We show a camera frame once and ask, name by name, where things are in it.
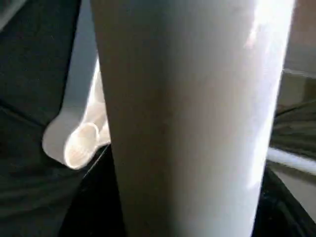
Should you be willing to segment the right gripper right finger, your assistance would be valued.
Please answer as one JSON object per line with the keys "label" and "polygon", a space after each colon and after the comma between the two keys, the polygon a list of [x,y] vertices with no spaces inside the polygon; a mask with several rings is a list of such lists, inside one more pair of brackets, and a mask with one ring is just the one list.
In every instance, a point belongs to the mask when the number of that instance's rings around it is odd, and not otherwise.
{"label": "right gripper right finger", "polygon": [[266,167],[254,237],[314,237],[316,224],[277,175]]}

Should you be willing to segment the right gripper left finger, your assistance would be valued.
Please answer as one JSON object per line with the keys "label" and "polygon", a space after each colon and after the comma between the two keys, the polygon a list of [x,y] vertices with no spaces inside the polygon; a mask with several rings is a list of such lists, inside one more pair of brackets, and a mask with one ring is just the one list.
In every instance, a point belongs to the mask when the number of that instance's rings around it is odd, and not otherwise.
{"label": "right gripper left finger", "polygon": [[125,237],[111,146],[103,147],[84,176],[60,237]]}

